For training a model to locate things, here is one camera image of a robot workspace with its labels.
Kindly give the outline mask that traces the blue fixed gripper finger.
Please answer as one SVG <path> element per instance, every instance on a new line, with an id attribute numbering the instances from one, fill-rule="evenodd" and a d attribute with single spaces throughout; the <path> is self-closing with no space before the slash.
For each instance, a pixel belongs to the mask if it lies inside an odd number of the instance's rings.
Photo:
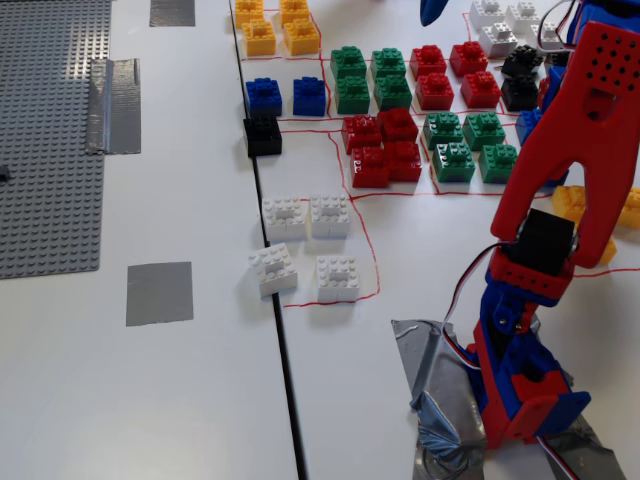
<path id="1" fill-rule="evenodd" d="M 423 26 L 431 25 L 441 15 L 448 4 L 448 0 L 421 0 L 420 21 Z"/>

